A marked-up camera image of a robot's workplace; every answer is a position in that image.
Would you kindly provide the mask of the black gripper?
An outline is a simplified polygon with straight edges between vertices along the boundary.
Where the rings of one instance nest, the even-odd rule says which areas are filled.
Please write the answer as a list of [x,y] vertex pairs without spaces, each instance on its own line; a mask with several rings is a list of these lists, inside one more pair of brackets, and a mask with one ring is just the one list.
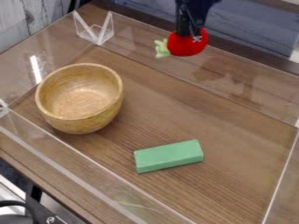
[[219,0],[175,0],[177,4],[177,33],[193,37],[194,42],[202,41],[202,28],[211,7]]

